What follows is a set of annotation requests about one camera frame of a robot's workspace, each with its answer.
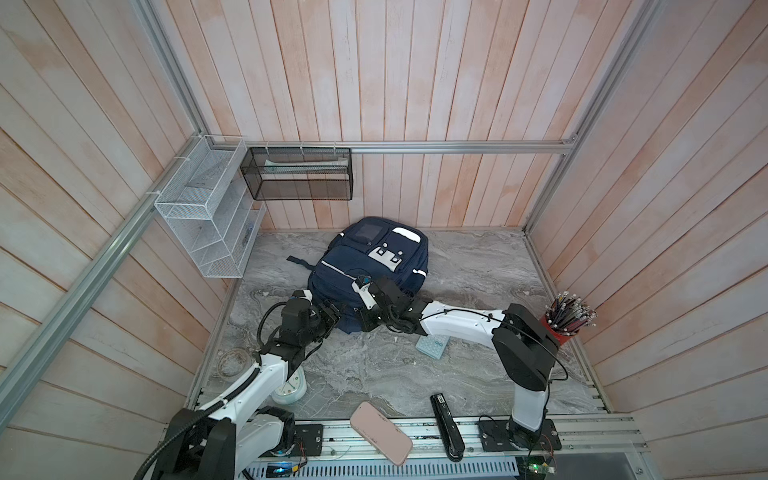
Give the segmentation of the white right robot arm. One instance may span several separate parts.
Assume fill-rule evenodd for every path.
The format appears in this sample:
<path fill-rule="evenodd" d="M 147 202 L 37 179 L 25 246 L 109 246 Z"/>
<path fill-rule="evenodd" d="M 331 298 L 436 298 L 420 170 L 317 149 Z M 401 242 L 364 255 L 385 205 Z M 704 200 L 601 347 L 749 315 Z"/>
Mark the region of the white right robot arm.
<path fill-rule="evenodd" d="M 405 294 L 389 278 L 358 279 L 361 315 L 369 322 L 421 336 L 448 336 L 493 348 L 515 384 L 511 413 L 514 425 L 538 431 L 549 398 L 550 372 L 559 343 L 528 310 L 511 304 L 505 310 L 478 310 L 425 301 Z"/>

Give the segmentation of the navy blue backpack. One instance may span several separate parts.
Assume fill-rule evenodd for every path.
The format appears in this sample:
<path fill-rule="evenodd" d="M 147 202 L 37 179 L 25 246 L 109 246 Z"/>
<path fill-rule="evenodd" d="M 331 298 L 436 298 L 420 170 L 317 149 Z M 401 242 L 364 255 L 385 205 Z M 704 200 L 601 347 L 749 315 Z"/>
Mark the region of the navy blue backpack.
<path fill-rule="evenodd" d="M 429 239 L 420 230 L 382 217 L 365 217 L 340 232 L 316 264 L 289 256 L 310 271 L 307 288 L 317 302 L 328 300 L 341 311 L 337 328 L 345 333 L 376 327 L 364 319 L 363 298 L 354 283 L 386 277 L 405 294 L 419 292 L 427 279 Z"/>

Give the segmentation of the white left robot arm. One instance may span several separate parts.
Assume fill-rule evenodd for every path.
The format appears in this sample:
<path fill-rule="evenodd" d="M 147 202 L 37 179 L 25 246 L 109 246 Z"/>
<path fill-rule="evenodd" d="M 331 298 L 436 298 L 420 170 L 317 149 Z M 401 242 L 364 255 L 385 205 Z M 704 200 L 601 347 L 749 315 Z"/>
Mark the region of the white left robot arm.
<path fill-rule="evenodd" d="M 262 413 L 266 399 L 320 347 L 342 319 L 345 305 L 298 290 L 267 310 L 280 310 L 281 324 L 258 351 L 257 360 L 230 387 L 202 407 L 182 409 L 163 441 L 134 475 L 136 479 L 234 479 L 251 460 L 284 442 L 287 420 Z"/>

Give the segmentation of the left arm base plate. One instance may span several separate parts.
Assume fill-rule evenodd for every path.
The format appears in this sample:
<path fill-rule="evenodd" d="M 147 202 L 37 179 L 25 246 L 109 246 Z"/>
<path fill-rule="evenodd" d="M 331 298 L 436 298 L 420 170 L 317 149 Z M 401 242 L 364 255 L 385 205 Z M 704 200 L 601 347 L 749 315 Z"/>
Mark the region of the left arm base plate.
<path fill-rule="evenodd" d="M 283 433 L 277 446 L 262 458 L 318 457 L 322 453 L 324 426 L 321 423 L 299 424 Z"/>

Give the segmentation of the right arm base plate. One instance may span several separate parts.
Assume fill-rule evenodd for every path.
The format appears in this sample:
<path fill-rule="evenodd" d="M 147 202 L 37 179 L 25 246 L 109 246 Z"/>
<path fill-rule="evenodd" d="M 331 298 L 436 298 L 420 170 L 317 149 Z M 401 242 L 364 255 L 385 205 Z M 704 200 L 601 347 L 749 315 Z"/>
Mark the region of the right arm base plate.
<path fill-rule="evenodd" d="M 482 415 L 477 427 L 485 452 L 562 449 L 559 432 L 551 419 L 545 418 L 538 430 L 531 431 L 511 419 L 502 421 Z"/>

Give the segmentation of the light blue calculator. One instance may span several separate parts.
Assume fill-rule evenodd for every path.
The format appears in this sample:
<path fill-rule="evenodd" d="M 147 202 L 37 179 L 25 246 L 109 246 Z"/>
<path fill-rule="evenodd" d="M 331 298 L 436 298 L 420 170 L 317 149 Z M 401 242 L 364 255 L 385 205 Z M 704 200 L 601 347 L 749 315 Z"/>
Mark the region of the light blue calculator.
<path fill-rule="evenodd" d="M 417 341 L 415 347 L 420 353 L 434 360 L 440 360 L 449 343 L 449 340 L 449 336 L 443 335 L 422 336 Z"/>

